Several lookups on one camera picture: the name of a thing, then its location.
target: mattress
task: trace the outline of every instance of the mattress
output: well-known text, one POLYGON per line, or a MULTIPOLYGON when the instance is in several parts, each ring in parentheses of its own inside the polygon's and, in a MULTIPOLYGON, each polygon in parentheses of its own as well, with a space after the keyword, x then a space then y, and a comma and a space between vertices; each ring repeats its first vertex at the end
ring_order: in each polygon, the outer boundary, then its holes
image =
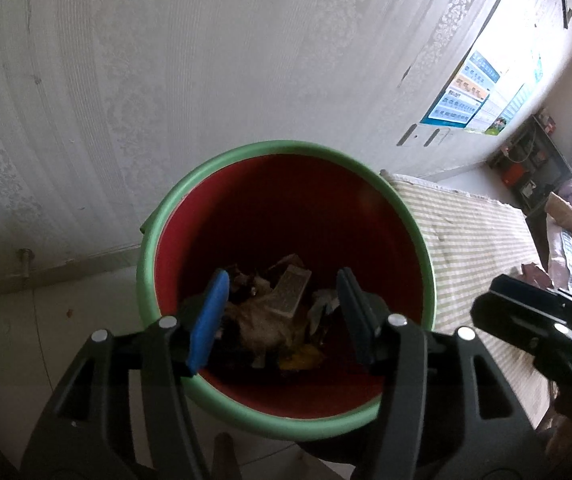
MULTIPOLYGON (((410 209, 428 247, 437 289, 435 332, 472 326, 473 300, 492 279, 540 258, 519 209, 405 175, 382 176, 410 209)), ((533 426, 548 409, 548 381, 527 353, 477 330, 533 426)))

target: white tile floor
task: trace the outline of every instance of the white tile floor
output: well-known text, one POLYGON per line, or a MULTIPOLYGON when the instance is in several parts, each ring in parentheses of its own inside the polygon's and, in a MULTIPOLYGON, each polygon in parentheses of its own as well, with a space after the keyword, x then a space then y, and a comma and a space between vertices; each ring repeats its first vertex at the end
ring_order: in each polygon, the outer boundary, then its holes
MULTIPOLYGON (((499 176, 483 166, 440 181, 442 186, 483 194, 510 203, 499 176)), ((56 385, 86 338, 98 328, 115 334, 141 329, 134 267, 98 274, 0 297, 0 449, 19 465, 32 429, 56 385)), ((245 433, 214 419, 190 403, 205 459, 210 464, 213 439, 228 431, 245 480, 349 478, 352 466, 328 466, 303 453, 291 442, 245 433)), ((144 421, 133 401, 133 433, 138 458, 149 464, 142 440, 144 421)))

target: wallpaper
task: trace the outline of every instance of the wallpaper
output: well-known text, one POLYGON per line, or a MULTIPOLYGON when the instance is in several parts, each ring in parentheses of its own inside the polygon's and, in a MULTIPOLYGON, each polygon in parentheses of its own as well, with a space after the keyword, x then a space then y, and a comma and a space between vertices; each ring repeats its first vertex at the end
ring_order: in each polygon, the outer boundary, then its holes
POLYGON ((482 160, 498 139, 397 142, 495 1, 0 0, 0 277, 19 248, 136 245, 185 173, 255 140, 415 175, 482 160))

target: bucket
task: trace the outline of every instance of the bucket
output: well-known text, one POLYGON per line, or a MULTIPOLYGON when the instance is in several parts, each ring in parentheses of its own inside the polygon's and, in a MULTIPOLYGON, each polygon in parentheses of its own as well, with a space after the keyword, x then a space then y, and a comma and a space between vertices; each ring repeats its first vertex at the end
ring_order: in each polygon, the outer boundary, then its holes
MULTIPOLYGON (((379 175, 323 146, 275 140, 216 156, 166 195, 142 232, 136 285, 146 326, 202 292, 217 267, 261 269, 292 253, 316 288, 335 288, 337 271, 351 267, 392 310, 434 324, 431 261, 410 212, 379 175)), ((354 361, 343 320, 323 351, 320 368, 285 384, 206 368, 183 380, 185 391, 214 416, 269 438, 330 438, 374 420, 383 380, 354 361)))

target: debris on floor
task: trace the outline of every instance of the debris on floor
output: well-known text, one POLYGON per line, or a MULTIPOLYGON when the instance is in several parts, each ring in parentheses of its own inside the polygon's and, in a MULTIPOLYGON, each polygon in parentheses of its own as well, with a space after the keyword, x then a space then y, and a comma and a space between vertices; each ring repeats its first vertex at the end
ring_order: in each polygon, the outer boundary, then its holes
POLYGON ((265 270, 225 270, 229 301, 209 365, 288 375, 322 365, 323 340, 339 306, 335 290, 311 290, 312 272, 296 254, 265 270))

